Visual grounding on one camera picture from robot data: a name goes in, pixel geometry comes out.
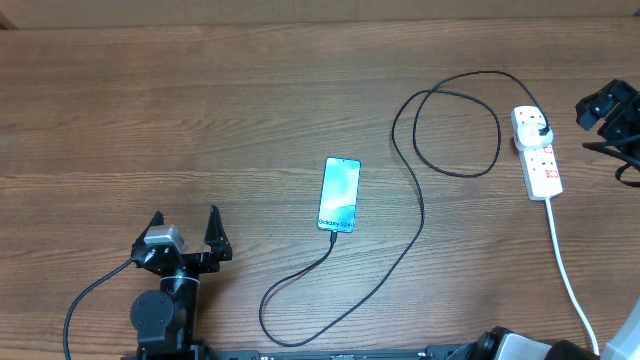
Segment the table surface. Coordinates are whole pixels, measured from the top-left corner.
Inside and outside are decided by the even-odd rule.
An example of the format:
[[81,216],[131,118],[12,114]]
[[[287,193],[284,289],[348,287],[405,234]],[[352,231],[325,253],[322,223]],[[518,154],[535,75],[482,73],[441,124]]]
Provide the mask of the table surface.
[[[211,204],[234,259],[202,277],[197,335],[220,350],[283,350],[262,333],[269,286],[319,258],[327,156],[362,161],[358,220],[334,253],[277,293],[267,325],[301,340],[367,294],[419,224],[416,190],[390,143],[413,92],[498,69],[546,110],[565,192],[553,200],[577,298],[600,341],[640,295],[638,190],[615,159],[586,151],[575,103],[613,78],[640,86],[634,18],[420,21],[0,32],[0,359],[62,358],[71,301],[122,263],[156,210],[192,250]],[[588,346],[552,253],[542,203],[527,199],[509,113],[530,101],[499,76],[448,89],[500,116],[502,152],[476,179],[436,173],[398,125],[425,195],[425,229],[360,309],[297,350],[420,348],[495,325]],[[455,171],[485,168],[496,127],[477,104],[435,96],[418,145]],[[74,359],[131,354],[133,300],[158,278],[133,267],[77,308]]]

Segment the power adapter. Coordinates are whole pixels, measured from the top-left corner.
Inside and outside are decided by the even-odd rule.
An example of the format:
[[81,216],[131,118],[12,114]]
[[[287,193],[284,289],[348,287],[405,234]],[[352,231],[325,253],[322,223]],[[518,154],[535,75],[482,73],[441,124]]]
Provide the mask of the power adapter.
[[560,246],[558,245],[556,225],[551,209],[551,198],[562,193],[562,183],[560,182],[560,173],[558,172],[556,157],[553,153],[553,147],[551,146],[553,132],[549,129],[547,134],[540,135],[538,130],[544,126],[545,119],[540,110],[534,106],[519,106],[513,109],[513,112],[511,112],[511,123],[513,124],[513,140],[520,155],[522,174],[524,175],[524,182],[527,186],[529,199],[544,201],[545,203],[549,219],[549,230],[551,231],[551,241],[553,243],[553,252],[556,257],[556,262],[558,263],[560,276],[567,289],[571,303],[578,312],[587,330],[593,353],[599,355],[598,341],[591,328],[591,324],[589,324],[587,317],[573,293],[569,277],[562,262]]

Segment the power plug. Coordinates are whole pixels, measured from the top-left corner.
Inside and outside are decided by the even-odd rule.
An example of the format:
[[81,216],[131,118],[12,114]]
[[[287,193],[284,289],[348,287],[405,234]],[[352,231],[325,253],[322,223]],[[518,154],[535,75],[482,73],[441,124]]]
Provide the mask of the power plug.
[[511,122],[529,199],[539,201],[562,193],[558,164],[550,142],[553,140],[552,132],[549,130],[545,136],[538,132],[538,128],[544,127],[540,110],[533,106],[519,106],[511,113]]
[[533,150],[535,148],[551,145],[553,131],[540,135],[540,130],[546,126],[540,109],[535,106],[518,106],[511,112],[513,123],[513,138],[516,147],[520,151]]

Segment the charging cable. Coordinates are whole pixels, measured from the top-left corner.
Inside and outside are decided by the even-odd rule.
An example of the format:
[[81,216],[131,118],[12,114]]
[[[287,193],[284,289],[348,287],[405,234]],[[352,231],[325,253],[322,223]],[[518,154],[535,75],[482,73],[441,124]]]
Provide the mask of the charging cable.
[[562,255],[560,255],[560,246],[558,245],[558,236],[556,235],[556,224],[555,224],[555,221],[553,220],[553,210],[551,209],[551,198],[545,198],[544,204],[547,207],[547,217],[549,218],[549,229],[551,231],[551,242],[553,243],[553,252],[556,254],[556,261],[558,262],[558,269],[560,270],[560,276],[562,276],[562,281],[564,282],[564,286],[567,288],[567,293],[569,293],[569,298],[571,299],[571,303],[573,304],[573,307],[576,308],[576,311],[580,316],[580,320],[582,320],[582,323],[584,324],[585,329],[587,329],[587,334],[589,334],[589,340],[591,341],[593,353],[599,356],[600,352],[598,350],[598,340],[596,340],[596,334],[594,334],[593,329],[591,328],[591,324],[589,324],[589,320],[587,320],[587,316],[582,311],[580,304],[578,304],[578,300],[576,299],[576,296],[573,293],[573,289],[571,288],[569,277],[567,276],[567,272],[564,269],[564,264],[562,262]]
[[284,279],[277,281],[275,284],[271,285],[271,287],[269,288],[269,290],[267,290],[267,292],[264,293],[264,296],[262,297],[262,301],[260,302],[260,308],[258,309],[258,320],[260,321],[260,327],[262,328],[262,331],[264,332],[265,335],[267,335],[269,340],[273,341],[274,343],[276,343],[276,344],[278,344],[280,346],[285,346],[285,347],[302,346],[302,345],[304,345],[304,344],[306,344],[308,342],[313,341],[318,336],[322,335],[322,333],[324,333],[325,331],[329,330],[330,327],[332,327],[333,325],[338,323],[340,320],[342,320],[347,315],[349,315],[351,313],[351,311],[355,310],[356,308],[358,308],[358,306],[360,306],[360,304],[358,304],[357,306],[353,307],[350,311],[348,311],[347,313],[345,313],[344,315],[339,317],[337,320],[335,320],[331,324],[325,326],[324,329],[318,331],[315,335],[311,336],[307,340],[304,340],[304,341],[301,341],[301,342],[298,342],[298,343],[292,343],[291,344],[291,343],[285,343],[285,342],[282,342],[280,340],[277,340],[271,334],[269,334],[269,331],[267,331],[267,328],[264,325],[264,321],[262,319],[262,317],[263,317],[262,313],[264,312],[264,305],[267,302],[267,297],[269,296],[271,291],[273,291],[273,289],[278,287],[278,285],[282,284],[283,282],[285,282],[287,280],[291,280],[291,279],[293,279],[295,277],[298,277],[298,276],[302,277],[302,276],[306,275],[309,271],[313,270],[316,266],[322,264],[325,260],[327,260],[329,255],[331,255],[331,251],[333,250],[333,245],[335,245],[337,239],[338,239],[338,233],[336,231],[332,231],[331,232],[331,237],[329,238],[329,241],[331,242],[331,245],[329,245],[329,250],[327,251],[326,254],[324,254],[323,257],[318,259],[313,264],[307,266],[306,268],[298,271],[297,273],[295,273],[293,275],[289,275],[289,276],[285,277]]

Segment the wooden table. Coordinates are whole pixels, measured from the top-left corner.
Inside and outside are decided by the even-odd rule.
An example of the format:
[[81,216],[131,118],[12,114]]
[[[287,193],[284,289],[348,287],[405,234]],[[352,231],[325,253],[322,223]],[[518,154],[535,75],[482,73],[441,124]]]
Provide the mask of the wooden table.
[[[417,230],[393,116],[414,91],[477,69],[521,78],[551,119],[561,249],[603,348],[640,295],[640,192],[613,178],[617,160],[580,147],[598,137],[576,125],[574,105],[613,78],[640,86],[634,18],[0,32],[0,359],[61,359],[71,301],[127,258],[154,211],[199,250],[211,204],[234,259],[203,277],[197,335],[220,350],[283,350],[260,330],[258,304],[326,251],[315,226],[324,160],[356,158],[355,233],[267,308],[278,338],[315,333]],[[425,193],[425,230],[373,298],[297,350],[460,343],[495,325],[588,346],[512,146],[508,115],[530,101],[496,76],[448,88],[500,115],[496,167],[477,179],[427,168],[411,149],[410,106],[398,138]],[[490,162],[496,129],[480,106],[435,96],[418,137],[436,164],[473,172]],[[131,303],[157,286],[131,267],[87,296],[71,323],[74,359],[131,354]]]

